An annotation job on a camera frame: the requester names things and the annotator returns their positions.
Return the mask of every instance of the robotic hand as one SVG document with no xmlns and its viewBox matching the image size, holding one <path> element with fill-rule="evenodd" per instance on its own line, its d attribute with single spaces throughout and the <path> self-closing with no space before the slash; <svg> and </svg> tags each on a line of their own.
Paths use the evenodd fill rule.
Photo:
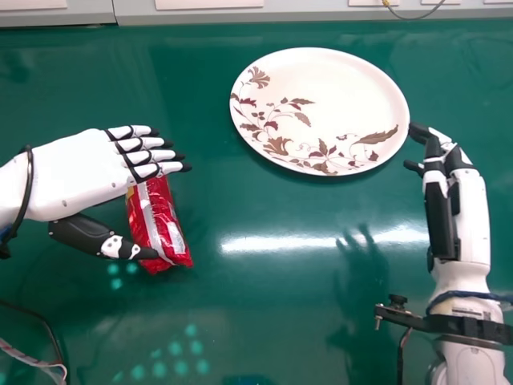
<svg viewBox="0 0 513 385">
<path fill-rule="evenodd" d="M 152 259 L 158 253 L 80 214 L 154 176 L 191 169 L 172 143 L 148 126 L 90 129 L 22 153 L 0 168 L 0 257 L 24 218 L 49 222 L 57 241 L 106 258 Z"/>
<path fill-rule="evenodd" d="M 402 384 L 402 348 L 410 332 L 441 334 L 435 340 L 439 361 L 429 383 L 436 385 L 507 385 L 501 345 L 513 344 L 513 329 L 503 324 L 499 301 L 490 293 L 490 223 L 485 183 L 463 150 L 442 133 L 410 124 L 410 137 L 424 144 L 424 161 L 404 165 L 422 178 L 430 236 L 428 271 L 436 288 L 422 318 L 404 308 L 407 299 L 390 295 L 389 306 L 374 308 L 381 320 L 408 327 L 398 351 Z"/>
</svg>

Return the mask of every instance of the screw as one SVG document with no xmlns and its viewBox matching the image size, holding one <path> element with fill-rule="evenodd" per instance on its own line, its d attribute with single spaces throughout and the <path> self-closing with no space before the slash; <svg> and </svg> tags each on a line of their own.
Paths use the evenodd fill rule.
<svg viewBox="0 0 513 385">
<path fill-rule="evenodd" d="M 376 326 L 374 327 L 374 330 L 379 330 L 379 326 L 382 323 L 383 317 L 381 315 L 377 315 L 376 317 L 374 317 L 374 319 L 376 320 Z"/>
</svg>

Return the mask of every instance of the plastic packaging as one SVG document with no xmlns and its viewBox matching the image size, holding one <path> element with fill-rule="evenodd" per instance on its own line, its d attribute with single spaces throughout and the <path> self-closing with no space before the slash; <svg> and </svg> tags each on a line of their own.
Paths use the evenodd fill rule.
<svg viewBox="0 0 513 385">
<path fill-rule="evenodd" d="M 191 254 L 165 177 L 153 178 L 130 188 L 127 211 L 134 242 L 152 247 L 161 257 L 139 261 L 150 274 L 157 274 L 173 265 L 192 267 Z"/>
</svg>

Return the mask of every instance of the green table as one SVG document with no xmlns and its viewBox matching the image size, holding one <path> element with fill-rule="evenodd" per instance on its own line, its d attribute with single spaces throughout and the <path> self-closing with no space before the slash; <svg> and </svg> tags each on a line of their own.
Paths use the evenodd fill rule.
<svg viewBox="0 0 513 385">
<path fill-rule="evenodd" d="M 232 83 L 254 59 L 300 46 L 369 60 L 415 120 L 459 141 L 487 180 L 491 288 L 513 290 L 511 20 L 4 30 L 1 161 L 27 142 L 149 124 L 194 166 L 170 178 L 194 269 L 150 277 L 32 222 L 0 262 L 1 297 L 49 318 L 71 385 L 394 383 L 402 328 L 374 332 L 373 308 L 397 293 L 423 312 L 434 288 L 421 183 L 402 168 L 423 150 L 408 141 L 385 166 L 345 179 L 259 157 L 232 126 Z M 123 200 L 90 214 L 128 233 Z M 48 354 L 30 322 L 0 317 L 0 336 Z M 406 384 L 422 383 L 430 338 L 413 334 L 406 347 Z M 8 384 L 50 383 L 5 355 L 0 371 Z"/>
</svg>

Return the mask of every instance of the white plate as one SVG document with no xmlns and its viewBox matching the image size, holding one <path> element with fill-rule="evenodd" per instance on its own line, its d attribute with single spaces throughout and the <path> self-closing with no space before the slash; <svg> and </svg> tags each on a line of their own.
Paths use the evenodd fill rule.
<svg viewBox="0 0 513 385">
<path fill-rule="evenodd" d="M 233 123 L 259 154 L 313 175 L 342 176 L 386 162 L 408 135 L 404 95 L 379 68 L 325 48 L 258 59 L 230 95 Z"/>
</svg>

